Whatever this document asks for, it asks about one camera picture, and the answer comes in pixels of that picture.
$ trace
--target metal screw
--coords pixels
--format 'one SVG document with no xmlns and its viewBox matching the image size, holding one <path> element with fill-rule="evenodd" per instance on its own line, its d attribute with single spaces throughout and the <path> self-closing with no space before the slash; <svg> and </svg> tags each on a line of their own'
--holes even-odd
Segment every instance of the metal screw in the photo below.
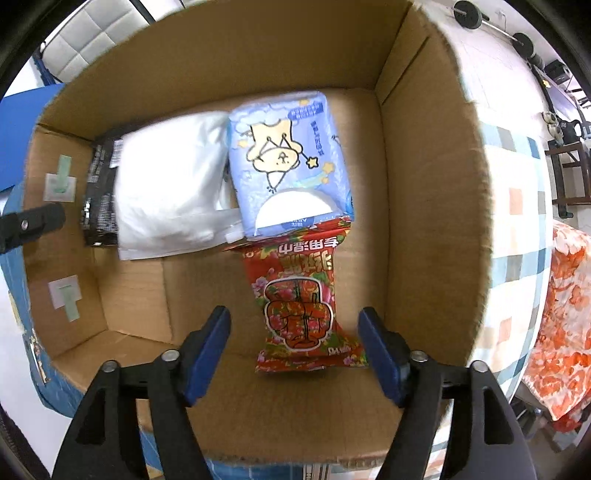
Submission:
<svg viewBox="0 0 591 480">
<path fill-rule="evenodd" d="M 422 350 L 413 350 L 410 352 L 410 359 L 422 364 L 423 362 L 429 360 L 429 356 Z"/>
<path fill-rule="evenodd" d="M 484 363 L 482 360 L 475 360 L 472 362 L 472 368 L 477 372 L 483 374 L 484 372 L 488 372 L 488 365 Z"/>
<path fill-rule="evenodd" d="M 100 368 L 103 372 L 110 374 L 119 367 L 119 364 L 115 360 L 107 360 Z"/>
<path fill-rule="evenodd" d="M 160 357 L 165 362 L 174 362 L 179 356 L 181 356 L 181 354 L 178 350 L 166 350 Z"/>
</svg>

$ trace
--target chair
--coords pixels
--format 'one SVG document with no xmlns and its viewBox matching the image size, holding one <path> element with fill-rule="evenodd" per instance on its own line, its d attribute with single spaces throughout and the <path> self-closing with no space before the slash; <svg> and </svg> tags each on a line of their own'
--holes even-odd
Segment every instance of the chair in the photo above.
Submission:
<svg viewBox="0 0 591 480">
<path fill-rule="evenodd" d="M 41 51 L 49 72 L 72 81 L 97 57 L 154 22 L 140 0 L 89 0 Z"/>
<path fill-rule="evenodd" d="M 578 153 L 579 159 L 577 160 L 572 154 L 573 152 Z M 556 181 L 556 200 L 552 200 L 553 205 L 558 205 L 558 216 L 560 218 L 572 218 L 573 214 L 568 212 L 567 205 L 591 205 L 591 163 L 589 160 L 589 151 L 587 146 L 578 141 L 573 144 L 558 146 L 556 140 L 548 142 L 548 150 L 546 155 L 549 155 L 552 160 L 552 169 L 554 171 L 554 179 Z M 561 163 L 560 154 L 568 153 L 573 161 L 570 163 Z M 583 197 L 567 197 L 564 191 L 564 176 L 563 168 L 580 168 L 583 176 Z"/>
</svg>

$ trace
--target dark wooden chair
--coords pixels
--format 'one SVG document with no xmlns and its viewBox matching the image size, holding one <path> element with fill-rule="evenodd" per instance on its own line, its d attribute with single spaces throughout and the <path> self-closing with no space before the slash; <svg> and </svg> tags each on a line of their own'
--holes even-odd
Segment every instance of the dark wooden chair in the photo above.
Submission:
<svg viewBox="0 0 591 480">
<path fill-rule="evenodd" d="M 549 155 L 552 160 L 552 169 L 556 181 L 556 200 L 552 200 L 553 205 L 558 205 L 558 216 L 560 218 L 572 218 L 573 214 L 568 212 L 567 205 L 591 205 L 591 163 L 587 148 L 581 141 L 559 147 L 555 140 L 548 142 Z M 572 157 L 571 163 L 561 163 L 560 154 L 568 153 Z M 563 168 L 580 168 L 583 176 L 584 197 L 567 197 L 564 191 Z"/>
</svg>

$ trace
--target cardboard box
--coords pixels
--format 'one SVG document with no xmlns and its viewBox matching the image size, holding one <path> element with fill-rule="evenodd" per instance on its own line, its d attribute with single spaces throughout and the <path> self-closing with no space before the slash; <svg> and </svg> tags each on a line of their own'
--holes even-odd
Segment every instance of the cardboard box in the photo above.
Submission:
<svg viewBox="0 0 591 480">
<path fill-rule="evenodd" d="M 189 410 L 204 454 L 229 462 L 383 459 L 401 417 L 370 369 L 255 374 L 265 323 L 239 253 L 119 261 L 85 247 L 79 218 L 91 140 L 129 122 L 230 110 L 247 99 L 320 89 L 347 164 L 356 221 L 336 251 L 337 321 L 355 331 L 374 306 L 412 348 L 463 364 L 490 263 L 488 170 L 454 54 L 402 0 L 209 1 L 113 48 L 47 107 L 32 138 L 24 208 L 72 157 L 66 225 L 24 249 L 31 313 L 55 367 L 85 389 L 107 359 L 152 361 L 227 306 L 232 334 L 207 396 Z M 47 284 L 77 275 L 80 317 Z M 150 428 L 146 404 L 141 423 Z"/>
</svg>

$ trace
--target white chair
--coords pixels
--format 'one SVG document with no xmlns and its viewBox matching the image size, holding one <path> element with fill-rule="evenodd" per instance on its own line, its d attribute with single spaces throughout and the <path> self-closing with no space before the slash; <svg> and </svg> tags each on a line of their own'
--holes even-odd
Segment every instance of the white chair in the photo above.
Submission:
<svg viewBox="0 0 591 480">
<path fill-rule="evenodd" d="M 140 0 L 89 0 L 41 50 L 41 59 L 61 82 L 72 81 L 97 57 L 154 19 Z"/>
</svg>

